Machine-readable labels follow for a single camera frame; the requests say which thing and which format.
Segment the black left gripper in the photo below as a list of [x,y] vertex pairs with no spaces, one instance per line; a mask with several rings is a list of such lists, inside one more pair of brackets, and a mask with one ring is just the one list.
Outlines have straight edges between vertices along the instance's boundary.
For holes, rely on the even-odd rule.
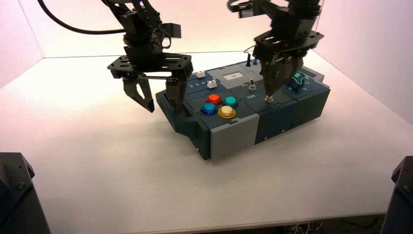
[[120,56],[107,66],[114,78],[123,78],[125,94],[150,113],[154,101],[148,79],[166,80],[166,97],[174,112],[183,108],[187,79],[193,72],[191,56],[163,53],[155,61],[133,64],[128,56]]

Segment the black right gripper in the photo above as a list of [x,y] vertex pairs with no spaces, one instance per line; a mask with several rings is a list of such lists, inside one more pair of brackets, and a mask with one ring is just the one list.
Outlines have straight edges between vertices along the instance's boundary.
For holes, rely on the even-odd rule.
[[274,95],[303,66],[303,57],[314,49],[324,35],[311,31],[299,40],[282,40],[270,31],[254,38],[253,56],[262,62],[261,75],[267,96]]

